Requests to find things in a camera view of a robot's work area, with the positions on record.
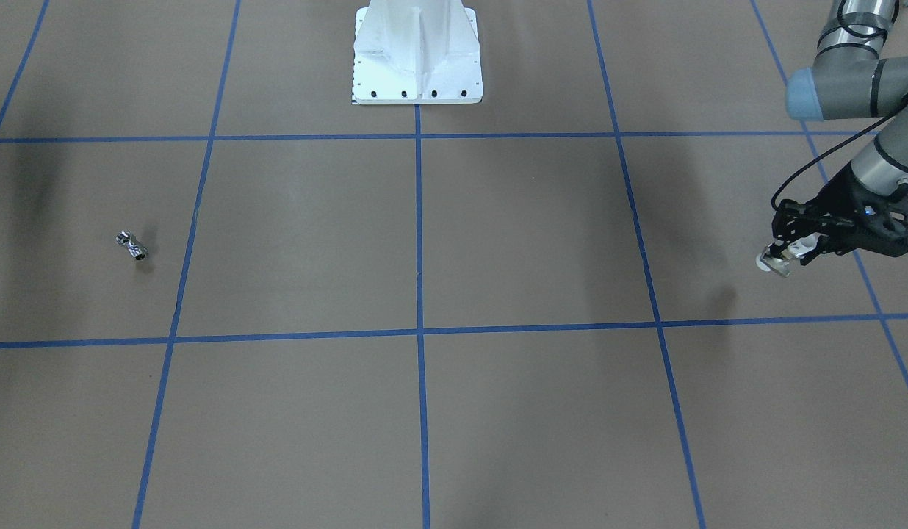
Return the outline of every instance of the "metal pipe fitting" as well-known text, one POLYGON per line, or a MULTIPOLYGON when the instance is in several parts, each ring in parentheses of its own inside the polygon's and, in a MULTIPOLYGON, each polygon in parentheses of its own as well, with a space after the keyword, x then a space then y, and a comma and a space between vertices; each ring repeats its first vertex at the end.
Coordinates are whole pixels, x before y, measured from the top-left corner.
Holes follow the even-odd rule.
POLYGON ((118 234, 118 245, 128 248, 128 253, 134 257, 135 261, 141 261, 148 255, 148 249, 140 243, 130 231, 122 231, 118 234))

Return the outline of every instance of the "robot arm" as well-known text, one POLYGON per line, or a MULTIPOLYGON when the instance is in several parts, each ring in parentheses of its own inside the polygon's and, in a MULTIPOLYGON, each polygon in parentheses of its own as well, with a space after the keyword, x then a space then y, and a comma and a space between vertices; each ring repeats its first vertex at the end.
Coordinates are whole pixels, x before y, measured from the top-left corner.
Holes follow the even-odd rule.
POLYGON ((787 277, 790 264, 824 253, 908 252, 908 57, 880 60, 898 14, 891 0, 834 0, 813 67, 797 71, 787 92, 796 120, 883 117, 794 173, 774 194, 774 243, 757 265, 787 277), (804 204, 777 197, 827 154, 894 118, 849 164, 804 204))

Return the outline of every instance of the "horizontal blue line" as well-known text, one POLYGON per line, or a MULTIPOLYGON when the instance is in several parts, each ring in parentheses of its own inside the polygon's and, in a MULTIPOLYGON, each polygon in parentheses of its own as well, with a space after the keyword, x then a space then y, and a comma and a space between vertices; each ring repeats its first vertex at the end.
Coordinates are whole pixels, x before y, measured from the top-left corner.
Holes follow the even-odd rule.
POLYGON ((0 342, 0 349, 30 348, 92 348, 98 345, 164 345, 169 342, 162 338, 99 338, 99 339, 47 339, 33 342, 0 342))
MULTIPOLYGON (((786 137, 786 135, 853 135, 855 131, 634 131, 582 133, 452 133, 422 134, 423 140, 495 140, 534 137, 786 137)), ((415 134, 217 134, 209 135, 115 135, 115 137, 0 137, 0 143, 135 143, 169 141, 301 141, 301 140, 413 140, 415 134)))
MULTIPOLYGON (((800 323, 833 323, 848 321, 908 320, 908 312, 895 314, 838 314, 821 316, 789 316, 767 318, 726 318, 712 320, 662 321, 665 328, 679 327, 729 327, 729 325, 785 325, 800 323)), ((549 332, 549 331, 612 331, 622 328, 654 328, 652 321, 619 323, 581 323, 554 325, 485 325, 485 327, 437 327, 425 328, 424 334, 504 334, 505 332, 549 332)), ((278 334, 219 334, 203 336, 178 336, 176 344, 206 344, 206 342, 263 342, 272 339, 333 339, 333 338, 378 338, 381 336, 416 336, 416 328, 373 329, 373 331, 323 331, 323 332, 278 332, 278 334)), ((98 345, 164 345, 171 342, 161 338, 102 338, 102 339, 49 339, 33 342, 0 342, 0 349, 27 348, 88 348, 98 345)))

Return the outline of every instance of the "blue grid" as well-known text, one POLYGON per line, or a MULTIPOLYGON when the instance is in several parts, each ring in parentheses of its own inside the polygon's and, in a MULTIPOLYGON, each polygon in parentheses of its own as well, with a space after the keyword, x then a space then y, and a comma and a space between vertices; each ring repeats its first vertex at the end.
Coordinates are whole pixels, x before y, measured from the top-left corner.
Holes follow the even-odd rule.
MULTIPOLYGON (((105 345, 166 345, 165 358, 163 359, 161 379, 159 379, 159 388, 157 401, 154 408, 153 419, 151 421, 151 434, 148 438, 148 448, 145 452, 144 467, 142 471, 141 482, 138 489, 137 502, 135 506, 134 519, 132 528, 138 529, 141 525, 141 519, 144 509, 146 487, 148 486, 149 475, 156 447, 157 432, 159 427, 159 418, 162 414, 163 399, 167 389, 169 379, 170 364, 172 361, 173 349, 175 344, 196 344, 196 342, 260 342, 272 341, 272 339, 291 339, 300 341, 300 339, 346 339, 346 338, 363 338, 363 337, 386 337, 386 336, 414 336, 417 338, 417 369, 419 383, 419 409, 420 409, 420 428, 421 428, 421 468, 422 468, 422 516, 424 529, 430 528, 430 476, 428 475, 428 392, 426 387, 426 365, 425 365, 425 336, 427 335, 451 335, 451 334, 513 334, 514 332, 574 332, 574 331, 611 331, 611 329, 623 328, 654 328, 660 346, 660 352, 663 358, 663 366, 666 369, 666 378, 669 383, 669 392, 672 399, 673 411, 677 430, 682 443, 683 458, 685 458, 687 478, 695 503, 696 518, 698 518, 699 528, 706 527, 705 515, 702 507, 702 496, 699 493, 698 482, 696 482, 695 471, 693 470, 692 454, 689 448, 688 434, 686 432, 685 422, 682 418, 682 409, 680 409, 679 392, 676 385, 675 375, 673 374, 672 365, 669 361, 669 349, 666 345, 667 328, 687 328, 687 327, 718 327, 719 325, 796 325, 807 323, 823 322, 848 322, 848 321, 878 321, 880 322, 884 335, 887 337, 888 345, 894 355, 898 369, 903 376, 904 383, 908 389, 908 372, 895 344, 890 330, 890 321, 908 320, 908 312, 894 312, 886 314, 882 311, 877 295, 875 294, 871 280, 865 270, 860 255, 854 252, 857 267, 866 284, 868 295, 875 308, 874 314, 839 314, 839 315, 818 315, 818 316, 793 316, 793 317, 767 317, 767 318, 729 318, 729 319, 707 319, 707 320, 663 320, 659 306, 656 301, 655 288, 653 287, 652 272, 649 266, 649 259, 646 257, 646 247, 644 244, 643 234, 640 228, 638 208, 636 208, 633 189, 630 181, 629 170, 627 167, 627 158, 623 146, 625 137, 751 137, 751 135, 768 135, 769 137, 803 137, 810 145, 810 150, 814 155, 817 154, 813 138, 819 135, 847 135, 854 134, 854 131, 811 131, 806 123, 800 123, 799 131, 686 131, 686 132, 623 132, 619 130, 618 120, 616 119, 616 110, 614 98, 611 90, 611 84, 608 77, 608 70, 605 67, 604 51, 602 50, 601 38, 599 37, 598 23, 594 13, 592 0, 586 0, 588 14, 591 17, 591 28, 594 37, 595 49, 598 63, 601 67, 602 80, 605 83, 605 95, 608 98, 608 111, 611 118, 611 131, 585 132, 585 133, 493 133, 493 134, 423 134, 421 130, 421 109, 417 105, 414 107, 414 134, 242 134, 242 135, 221 135, 216 134, 220 109, 222 107, 223 91, 225 90, 226 75, 228 75, 229 61, 231 60, 233 44, 235 41, 236 27, 239 19, 239 10, 242 0, 236 0, 235 9, 232 15, 231 26, 229 29, 228 43, 226 44, 226 55, 223 60, 222 74, 219 80, 219 90, 215 100, 215 110, 212 115, 212 125, 209 128, 208 135, 152 135, 152 137, 0 137, 0 144, 38 144, 38 143, 118 143, 118 142, 176 142, 176 141, 199 141, 206 143, 206 153, 203 159, 202 171, 200 173, 198 191, 196 191, 195 205, 193 205, 192 220, 190 225, 189 236, 186 245, 186 254, 184 257, 181 280, 179 280, 178 291, 176 291, 176 307, 170 327, 169 335, 165 337, 143 337, 143 338, 107 338, 107 339, 55 339, 54 341, 28 341, 28 342, 0 342, 0 349, 25 349, 25 348, 70 348, 71 346, 80 346, 81 348, 90 348, 90 346, 105 345), (614 138, 616 148, 618 149, 619 160, 621 160, 621 169, 623 173, 624 184, 627 190, 628 202, 633 214, 633 228, 635 229, 636 239, 640 250, 644 277, 646 281, 646 290, 648 290, 649 302, 652 305, 653 321, 635 321, 635 322, 614 322, 614 323, 595 323, 595 324, 551 324, 551 325, 489 325, 489 327, 453 327, 453 328, 426 328, 424 324, 424 284, 423 284, 423 225, 422 225, 422 141, 423 140, 464 140, 464 138, 534 138, 534 137, 608 137, 614 138), (327 332, 293 332, 293 334, 238 334, 238 335, 197 335, 197 336, 179 336, 179 316, 181 316, 183 295, 186 287, 186 280, 189 273, 189 266, 192 260, 192 249, 195 244, 196 227, 198 227, 198 210, 202 204, 203 190, 206 185, 206 177, 209 174, 209 160, 212 157, 212 147, 216 141, 263 141, 263 140, 413 140, 416 145, 416 225, 417 225, 417 327, 416 328, 396 328, 396 329, 370 329, 369 331, 327 331, 327 332)), ((7 91, 7 97, 0 110, 0 128, 10 108, 13 94, 21 79, 21 75, 26 67, 27 60, 33 50, 38 33, 45 18, 50 0, 43 0, 40 14, 31 33, 30 40, 27 43, 24 55, 21 58, 20 66, 14 75, 10 89, 7 91)), ((769 30, 763 20, 762 13, 757 7, 757 0, 750 0, 751 7, 754 11, 760 27, 762 27, 763 36, 777 65, 777 70, 784 81, 787 83, 787 75, 780 63, 777 50, 774 49, 773 40, 769 30)), ((819 165, 821 176, 824 181, 827 180, 826 170, 823 164, 819 165)))

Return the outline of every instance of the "floor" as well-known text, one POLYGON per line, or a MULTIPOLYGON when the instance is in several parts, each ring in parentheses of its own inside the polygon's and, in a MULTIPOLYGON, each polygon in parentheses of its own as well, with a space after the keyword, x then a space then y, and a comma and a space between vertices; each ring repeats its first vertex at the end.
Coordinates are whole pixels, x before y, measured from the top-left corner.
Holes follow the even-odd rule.
POLYGON ((829 0, 471 0, 444 107, 362 4, 0 2, 1 529, 908 528, 908 255, 755 267, 829 0))

